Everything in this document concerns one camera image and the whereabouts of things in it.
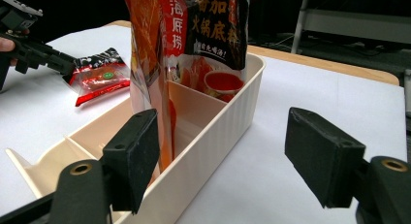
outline table surface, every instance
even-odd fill
[[[49,44],[74,57],[113,47],[126,62],[131,59],[128,27],[90,29]],[[347,209],[322,209],[284,155],[288,109],[322,115],[367,146],[366,160],[375,155],[406,160],[403,88],[379,71],[265,48],[249,51],[267,62],[253,123],[177,223],[355,223],[355,201]],[[64,135],[127,99],[128,91],[76,108],[77,93],[52,70],[27,75],[11,70],[0,93],[0,215],[35,200],[4,149],[35,164]]]

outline plastic organizer bin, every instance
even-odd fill
[[[170,94],[177,112],[177,156],[147,188],[139,212],[113,212],[114,223],[176,222],[250,126],[265,67],[262,57],[248,53],[246,84],[228,104],[171,82]],[[34,165],[12,149],[7,153],[36,197],[41,198],[55,191],[66,166],[102,157],[102,148],[131,115],[129,98],[52,146]]]

